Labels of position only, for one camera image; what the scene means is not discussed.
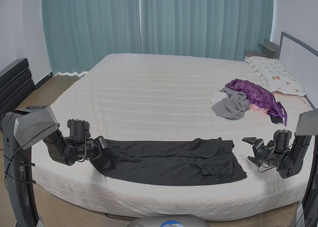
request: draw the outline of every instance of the tile floor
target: tile floor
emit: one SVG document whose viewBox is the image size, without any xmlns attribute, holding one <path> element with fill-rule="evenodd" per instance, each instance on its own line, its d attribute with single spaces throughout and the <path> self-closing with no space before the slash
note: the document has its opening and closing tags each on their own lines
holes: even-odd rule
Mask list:
<svg viewBox="0 0 318 227">
<path fill-rule="evenodd" d="M 79 79 L 77 76 L 57 75 L 46 82 L 41 88 L 30 94 L 19 106 L 23 108 L 31 104 L 52 104 L 65 90 Z M 4 167 L 0 162 L 0 227 L 14 227 L 15 218 L 11 208 L 8 193 L 4 183 Z M 35 200 L 39 214 L 43 217 L 46 227 L 125 227 L 130 217 L 111 216 L 118 219 L 109 219 L 104 213 L 91 211 L 73 205 L 46 192 L 39 184 L 34 186 Z M 278 209 L 273 209 L 252 217 L 235 221 L 212 222 L 211 227 L 288 227 L 298 203 L 293 203 Z"/>
</svg>

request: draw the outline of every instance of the bed sheet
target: bed sheet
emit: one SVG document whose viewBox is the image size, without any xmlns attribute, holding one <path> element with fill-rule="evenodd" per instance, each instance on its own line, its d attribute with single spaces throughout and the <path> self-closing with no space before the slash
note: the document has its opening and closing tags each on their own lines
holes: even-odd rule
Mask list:
<svg viewBox="0 0 318 227">
<path fill-rule="evenodd" d="M 157 186 L 104 177 L 89 161 L 65 166 L 50 159 L 44 143 L 32 148 L 34 179 L 48 192 L 95 211 L 132 217 L 191 214 L 205 220 L 234 220 L 301 200 L 309 177 L 313 142 L 301 172 L 282 179 L 275 169 L 258 173 L 243 137 L 265 142 L 277 129 L 295 131 L 298 116 L 310 110 L 305 98 L 274 93 L 288 113 L 288 125 L 246 111 L 233 121 L 218 117 L 211 98 L 231 80 L 262 85 L 246 62 L 211 58 L 110 54 L 52 104 L 64 136 L 70 118 L 85 119 L 95 138 L 182 141 L 222 137 L 233 140 L 247 179 L 210 186 Z"/>
</svg>

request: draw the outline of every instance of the floral pillow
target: floral pillow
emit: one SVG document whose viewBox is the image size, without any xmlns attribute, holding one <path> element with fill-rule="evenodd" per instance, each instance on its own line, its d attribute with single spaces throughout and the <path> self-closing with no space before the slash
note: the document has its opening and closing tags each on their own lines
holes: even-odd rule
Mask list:
<svg viewBox="0 0 318 227">
<path fill-rule="evenodd" d="M 244 60 L 254 69 L 268 91 L 299 96 L 306 94 L 302 85 L 288 73 L 278 59 L 254 56 Z"/>
</svg>

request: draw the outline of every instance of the bed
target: bed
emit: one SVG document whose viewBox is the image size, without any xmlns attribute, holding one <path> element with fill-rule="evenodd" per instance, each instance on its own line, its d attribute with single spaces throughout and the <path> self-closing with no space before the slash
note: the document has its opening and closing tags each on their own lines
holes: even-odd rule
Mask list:
<svg viewBox="0 0 318 227">
<path fill-rule="evenodd" d="M 281 46 L 282 60 L 288 59 L 288 52 Z M 298 175 L 284 180 L 275 169 L 258 173 L 247 159 L 253 155 L 252 147 L 242 142 L 242 138 L 256 136 L 268 142 L 274 131 L 286 127 L 273 124 L 268 115 L 253 111 L 247 111 L 244 118 L 237 121 L 216 116 L 211 109 L 211 98 L 235 78 L 262 85 L 246 62 L 110 54 L 51 107 L 64 136 L 69 134 L 67 120 L 74 118 L 89 121 L 93 138 L 103 135 L 112 140 L 182 141 L 198 137 L 233 140 L 235 156 L 247 172 L 247 179 L 193 187 L 127 182 L 104 177 L 89 161 L 70 167 L 54 162 L 44 143 L 32 148 L 32 161 L 36 164 L 33 177 L 44 189 L 63 200 L 87 209 L 131 217 L 190 214 L 204 220 L 225 221 L 301 200 L 309 177 L 313 143 Z M 307 99 L 274 95 L 288 113 L 287 129 L 294 132 L 299 114 L 311 109 Z"/>
</svg>

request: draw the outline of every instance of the gray cloth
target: gray cloth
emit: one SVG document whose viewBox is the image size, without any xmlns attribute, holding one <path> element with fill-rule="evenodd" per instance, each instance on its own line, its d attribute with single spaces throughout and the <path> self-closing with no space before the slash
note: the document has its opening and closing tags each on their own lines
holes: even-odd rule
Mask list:
<svg viewBox="0 0 318 227">
<path fill-rule="evenodd" d="M 224 87 L 220 92 L 226 92 L 228 97 L 212 106 L 215 114 L 231 120 L 243 118 L 245 111 L 250 109 L 250 102 L 246 95 L 227 87 Z"/>
</svg>

